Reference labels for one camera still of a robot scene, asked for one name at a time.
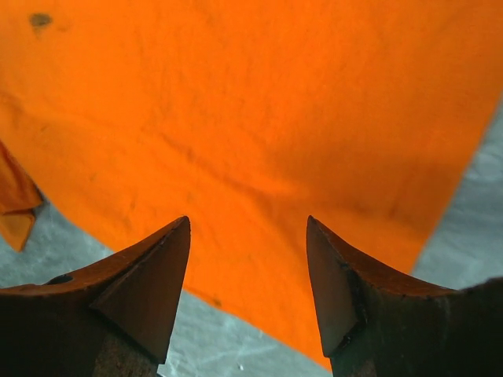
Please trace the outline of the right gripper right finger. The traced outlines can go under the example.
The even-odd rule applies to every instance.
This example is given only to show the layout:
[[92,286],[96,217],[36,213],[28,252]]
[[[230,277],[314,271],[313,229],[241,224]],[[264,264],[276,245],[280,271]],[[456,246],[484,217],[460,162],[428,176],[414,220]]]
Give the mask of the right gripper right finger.
[[502,280],[453,290],[399,272],[315,218],[307,259],[335,376],[499,376]]

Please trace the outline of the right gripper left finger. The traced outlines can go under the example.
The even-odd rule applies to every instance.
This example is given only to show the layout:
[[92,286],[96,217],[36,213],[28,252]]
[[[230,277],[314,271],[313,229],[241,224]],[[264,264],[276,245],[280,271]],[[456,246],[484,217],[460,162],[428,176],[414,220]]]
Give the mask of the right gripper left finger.
[[4,376],[154,376],[167,359],[190,249],[180,217],[45,284],[1,291]]

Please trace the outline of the orange t shirt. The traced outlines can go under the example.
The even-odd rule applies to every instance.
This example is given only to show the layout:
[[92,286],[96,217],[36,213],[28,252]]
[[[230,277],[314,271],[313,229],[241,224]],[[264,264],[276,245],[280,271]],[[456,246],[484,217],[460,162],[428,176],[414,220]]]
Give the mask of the orange t shirt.
[[185,288],[328,367],[315,216],[413,266],[502,92],[499,1],[4,1],[1,142],[115,251],[192,223]]

